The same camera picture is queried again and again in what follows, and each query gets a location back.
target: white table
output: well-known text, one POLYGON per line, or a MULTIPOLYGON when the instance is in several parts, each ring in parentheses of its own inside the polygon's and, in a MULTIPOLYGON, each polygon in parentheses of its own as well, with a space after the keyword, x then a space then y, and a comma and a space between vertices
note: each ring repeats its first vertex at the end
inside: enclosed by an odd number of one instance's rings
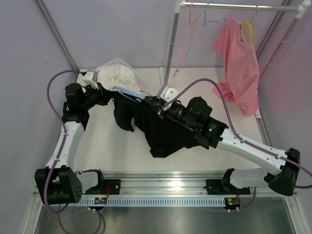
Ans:
MULTIPOLYGON (((160 86, 158 68, 137 69, 152 85, 151 95, 156 95, 160 86)), ((83 84, 81 75, 79 83, 83 84)), ((178 91, 199 78, 210 78, 216 82, 224 80, 223 68, 185 68, 173 78, 169 85, 178 91)), ((211 116, 228 124, 224 107, 208 82, 196 84, 180 100, 183 105, 196 96, 202 96, 213 109, 211 116)), ((232 122, 241 134, 262 142, 254 115, 246 117, 234 103, 228 102, 232 122)), ((224 171, 228 168, 251 169, 258 165, 235 154, 197 146, 181 149, 167 158, 153 158, 144 133, 136 128, 131 133, 119 128, 113 115, 114 105, 95 106, 89 111, 90 119, 82 136, 74 161, 74 171, 101 169, 104 172, 203 172, 224 171)))

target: lavender wall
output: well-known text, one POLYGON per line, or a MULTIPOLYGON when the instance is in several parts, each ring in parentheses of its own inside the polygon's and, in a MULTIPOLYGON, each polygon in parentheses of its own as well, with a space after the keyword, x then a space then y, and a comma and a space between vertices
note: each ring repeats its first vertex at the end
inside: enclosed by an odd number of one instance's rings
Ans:
MULTIPOLYGON (((44 0, 77 65, 81 68, 100 66, 122 58, 133 67, 165 66, 169 48, 175 0, 44 0)), ((250 0, 220 2, 254 4, 250 0)), ((282 0, 257 0, 258 4, 279 5, 282 0)), ((188 28, 189 8, 181 10, 172 66, 178 63, 188 28)), ((203 14, 193 8, 192 18, 203 14)), ((250 21, 255 11, 207 9, 208 20, 234 16, 250 21)), ((264 37, 275 12, 258 13, 253 19, 254 45, 264 37)), ((222 25, 211 23, 198 37, 189 57, 200 48, 190 67, 223 66, 223 58, 210 48, 222 25)))
MULTIPOLYGON (((300 4, 294 0, 293 5, 300 4)), ((260 70, 268 62, 286 32, 293 14, 287 14, 259 59, 260 70)), ((260 106, 274 146, 301 152, 301 164, 312 170, 312 7, 298 23, 274 66, 259 88, 260 106)), ((310 185, 312 178, 300 172, 297 184, 310 185)), ((307 222, 312 230, 312 189, 298 191, 307 222)))
MULTIPOLYGON (((17 234, 35 187, 34 174, 45 166, 60 126, 46 100, 48 80, 69 69, 43 16, 32 0, 0 3, 0 232, 17 234)), ((63 76, 52 87, 61 110, 63 76)))

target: pink shirt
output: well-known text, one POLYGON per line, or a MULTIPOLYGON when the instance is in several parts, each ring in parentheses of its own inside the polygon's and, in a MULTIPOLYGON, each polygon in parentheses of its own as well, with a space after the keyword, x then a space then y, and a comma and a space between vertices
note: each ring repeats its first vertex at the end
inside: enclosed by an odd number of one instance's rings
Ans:
MULTIPOLYGON (((259 108, 259 67, 253 45, 240 41, 240 22, 229 17, 212 44, 219 55, 224 56, 224 72, 227 83, 218 85, 227 101, 235 102, 251 115, 259 108)), ((213 92, 220 98, 216 88, 213 92)))

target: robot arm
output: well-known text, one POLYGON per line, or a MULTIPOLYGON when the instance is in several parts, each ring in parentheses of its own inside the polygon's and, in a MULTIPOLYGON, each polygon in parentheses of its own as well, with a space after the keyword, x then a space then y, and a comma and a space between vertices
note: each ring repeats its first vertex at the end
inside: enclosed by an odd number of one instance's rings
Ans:
POLYGON ((157 112, 161 118, 170 118, 193 131, 194 138, 203 147, 232 152, 261 167, 251 170, 228 169, 223 179, 213 184, 212 190, 217 191, 215 194, 237 194, 239 189, 245 187, 270 187, 279 194, 293 195, 299 168, 272 155, 282 156, 299 164, 299 151, 293 148, 288 151, 275 149, 240 134, 242 140, 238 139, 225 123, 210 117, 212 108, 201 97, 191 99, 187 107, 175 101, 168 108, 165 103, 172 100, 176 94, 177 91, 166 86, 159 91, 159 101, 156 105, 152 100, 147 102, 155 108, 158 107, 157 112))
MULTIPOLYGON (((96 72, 88 71, 85 76, 94 77, 96 72)), ((100 84, 91 83, 85 87, 84 93, 80 84, 72 83, 65 87, 65 94, 67 101, 64 103, 62 120, 67 129, 67 136, 48 184, 47 198, 50 205, 77 203, 85 191, 89 189, 96 191, 105 187, 100 170, 89 170, 76 175, 71 168, 79 141, 89 120, 88 110, 96 104, 107 105, 112 92, 103 89, 100 84)), ((61 148, 63 135, 62 129, 51 159, 44 169, 38 169, 35 173, 35 181, 43 203, 44 185, 61 148)))

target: clothes hanger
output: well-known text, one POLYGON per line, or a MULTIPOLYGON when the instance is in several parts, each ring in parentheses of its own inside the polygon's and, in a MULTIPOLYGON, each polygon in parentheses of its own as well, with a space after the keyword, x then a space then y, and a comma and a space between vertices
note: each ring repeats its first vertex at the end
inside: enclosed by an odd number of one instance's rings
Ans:
POLYGON ((245 44, 246 44, 246 45, 252 45, 252 44, 253 44, 252 21, 253 21, 253 18, 258 14, 258 10, 259 10, 259 5, 258 5, 257 3, 255 3, 255 4, 256 4, 256 6, 257 6, 257 12, 256 12, 256 14, 252 17, 252 19, 250 20, 250 22, 244 22, 244 23, 241 23, 241 24, 240 24, 240 28, 246 28, 246 29, 247 29, 247 32, 248 32, 248 35, 249 35, 249 44, 248 44, 245 35, 243 34, 242 30, 240 30, 240 33, 241 33, 242 38, 243 38, 243 40, 245 41, 245 44))
POLYGON ((187 51, 189 50, 189 48, 191 46, 191 43, 192 43, 192 41, 194 39, 194 36, 197 33, 197 30, 198 30, 198 27, 199 27, 199 24, 200 24, 201 14, 199 14, 191 22, 191 11, 192 11, 193 2, 194 2, 194 0, 191 3, 190 16, 189 16, 189 26, 188 26, 188 30, 187 30, 187 33, 186 33, 186 37, 185 37, 184 43, 183 43, 183 49, 182 49, 182 53, 181 53, 181 56, 180 56, 180 60, 179 60, 179 63, 177 65, 177 68, 176 68, 175 73, 174 73, 174 77, 176 76, 177 69, 179 68, 180 64, 182 63, 182 61, 184 59, 184 55, 187 53, 187 51))
MULTIPOLYGON (((194 45, 194 43, 195 43, 195 41, 196 41, 196 38, 200 35, 200 33, 202 32, 202 30, 204 29, 204 27, 205 27, 208 23, 214 22, 214 23, 219 24, 219 23, 221 23, 222 21, 226 21, 226 19, 223 18, 222 20, 210 20, 210 21, 206 22, 206 10, 207 10, 207 7, 209 6, 210 3, 212 3, 212 1, 209 2, 209 3, 206 5, 206 7, 205 7, 203 26, 202 26, 202 28, 197 32, 197 34, 195 35, 195 37, 194 37, 194 39, 193 39, 193 41, 192 41, 192 43, 191 43, 191 45, 190 45, 188 51, 187 51, 186 54, 185 54, 185 57, 183 58, 183 60, 182 60, 181 62, 183 62, 183 61, 187 58, 188 53, 190 52, 192 46, 194 45)), ((176 75, 177 72, 182 71, 182 70, 189 64, 189 62, 191 62, 191 61, 193 60, 193 58, 195 58, 195 57, 202 51, 202 48, 207 46, 208 43, 210 43, 209 40, 207 40, 207 42, 206 42, 202 47, 200 47, 200 48, 198 49, 198 51, 190 58, 190 60, 188 60, 181 68, 179 67, 181 63, 179 63, 178 67, 177 67, 176 70, 175 70, 174 76, 176 75)))

